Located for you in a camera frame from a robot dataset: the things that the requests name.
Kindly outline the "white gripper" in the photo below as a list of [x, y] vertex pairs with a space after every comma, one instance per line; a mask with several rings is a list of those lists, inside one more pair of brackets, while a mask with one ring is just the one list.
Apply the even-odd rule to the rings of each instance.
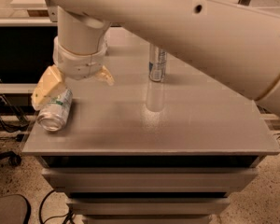
[[104, 66], [106, 42], [92, 55], [77, 55], [63, 48], [54, 38], [53, 61], [57, 65], [49, 66], [39, 79], [31, 103], [34, 110], [40, 110], [52, 98], [66, 90], [65, 77], [75, 80], [94, 76], [97, 80], [113, 86], [115, 80], [110, 71]]

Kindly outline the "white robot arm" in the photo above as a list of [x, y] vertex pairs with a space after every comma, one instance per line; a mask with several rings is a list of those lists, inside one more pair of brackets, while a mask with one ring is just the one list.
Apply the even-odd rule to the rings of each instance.
[[121, 25], [280, 117], [280, 15], [218, 0], [47, 0]]

